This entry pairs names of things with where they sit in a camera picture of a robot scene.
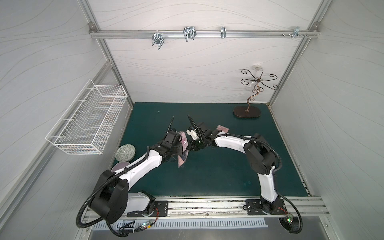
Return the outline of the small pink ruler set pouch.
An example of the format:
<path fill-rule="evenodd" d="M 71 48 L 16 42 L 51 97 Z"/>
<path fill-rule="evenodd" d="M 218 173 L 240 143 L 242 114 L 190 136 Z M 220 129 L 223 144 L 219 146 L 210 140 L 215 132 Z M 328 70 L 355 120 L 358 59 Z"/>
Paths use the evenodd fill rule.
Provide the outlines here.
<path fill-rule="evenodd" d="M 220 131 L 220 132 L 225 132 L 225 133 L 229 132 L 229 128 L 226 128 L 226 127 L 221 126 L 221 125 L 217 126 L 217 130 Z"/>

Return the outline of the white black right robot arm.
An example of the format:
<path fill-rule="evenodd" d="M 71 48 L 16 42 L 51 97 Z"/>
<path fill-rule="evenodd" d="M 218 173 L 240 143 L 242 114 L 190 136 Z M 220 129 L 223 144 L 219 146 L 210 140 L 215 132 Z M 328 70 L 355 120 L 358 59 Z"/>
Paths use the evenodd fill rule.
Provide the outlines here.
<path fill-rule="evenodd" d="M 280 169 L 277 161 L 280 157 L 277 152 L 266 142 L 261 135 L 239 136 L 219 132 L 211 134 L 204 140 L 202 138 L 188 141 L 187 150 L 199 151 L 206 147 L 227 148 L 246 155 L 251 169 L 258 174 L 261 186 L 261 198 L 259 208 L 266 215 L 271 215 L 278 207 L 280 200 L 275 188 L 275 172 Z"/>

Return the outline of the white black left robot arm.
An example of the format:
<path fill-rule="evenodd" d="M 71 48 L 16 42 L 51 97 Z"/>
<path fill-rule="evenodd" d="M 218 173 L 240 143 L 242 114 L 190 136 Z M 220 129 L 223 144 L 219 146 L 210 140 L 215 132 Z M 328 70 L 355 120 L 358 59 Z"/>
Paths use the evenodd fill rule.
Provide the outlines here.
<path fill-rule="evenodd" d="M 186 154 L 188 145 L 185 140 L 173 144 L 160 141 L 132 164 L 114 171 L 104 171 L 87 201 L 88 207 L 100 216 L 97 221 L 105 220 L 112 224 L 122 215 L 136 212 L 145 217 L 150 216 L 155 209 L 155 197 L 144 191 L 133 194 L 129 191 L 136 182 L 164 161 Z"/>

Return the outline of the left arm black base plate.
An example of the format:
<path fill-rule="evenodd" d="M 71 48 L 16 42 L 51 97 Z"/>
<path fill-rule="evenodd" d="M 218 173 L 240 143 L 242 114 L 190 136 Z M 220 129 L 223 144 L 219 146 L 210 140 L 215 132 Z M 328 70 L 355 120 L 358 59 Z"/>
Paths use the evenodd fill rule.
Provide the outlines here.
<path fill-rule="evenodd" d="M 144 211 L 135 211 L 126 213 L 127 217 L 145 217 L 145 218 L 154 218 L 166 217 L 168 215 L 168 201 L 151 201 L 149 206 Z"/>

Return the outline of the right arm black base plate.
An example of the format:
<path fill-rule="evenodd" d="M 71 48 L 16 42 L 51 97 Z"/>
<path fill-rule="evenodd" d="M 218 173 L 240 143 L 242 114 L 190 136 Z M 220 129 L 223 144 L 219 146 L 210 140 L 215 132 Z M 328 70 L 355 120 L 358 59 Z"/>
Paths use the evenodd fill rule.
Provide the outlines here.
<path fill-rule="evenodd" d="M 248 199 L 243 205 L 243 210 L 247 211 L 250 216 L 256 215 L 285 215 L 287 208 L 280 198 L 276 198 L 274 202 L 261 199 Z"/>

